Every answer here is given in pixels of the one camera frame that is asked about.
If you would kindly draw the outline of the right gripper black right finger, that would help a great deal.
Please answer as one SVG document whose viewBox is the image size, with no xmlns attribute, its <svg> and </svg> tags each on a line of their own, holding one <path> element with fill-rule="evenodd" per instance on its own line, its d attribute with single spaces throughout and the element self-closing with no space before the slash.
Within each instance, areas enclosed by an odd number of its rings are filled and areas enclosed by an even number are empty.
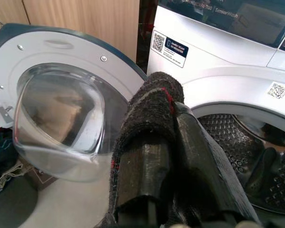
<svg viewBox="0 0 285 228">
<path fill-rule="evenodd" d="M 199 212 L 229 211 L 224 152 L 186 105 L 177 102 L 175 108 L 178 140 L 175 160 L 181 195 Z"/>
</svg>

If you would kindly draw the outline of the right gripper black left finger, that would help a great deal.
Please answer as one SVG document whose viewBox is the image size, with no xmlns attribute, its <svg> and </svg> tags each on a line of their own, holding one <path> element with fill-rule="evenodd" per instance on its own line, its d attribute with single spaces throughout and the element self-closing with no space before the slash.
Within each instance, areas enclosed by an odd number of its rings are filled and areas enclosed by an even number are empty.
<svg viewBox="0 0 285 228">
<path fill-rule="evenodd" d="M 170 148 L 166 140 L 136 140 L 120 158 L 118 223 L 165 223 L 169 214 Z"/>
</svg>

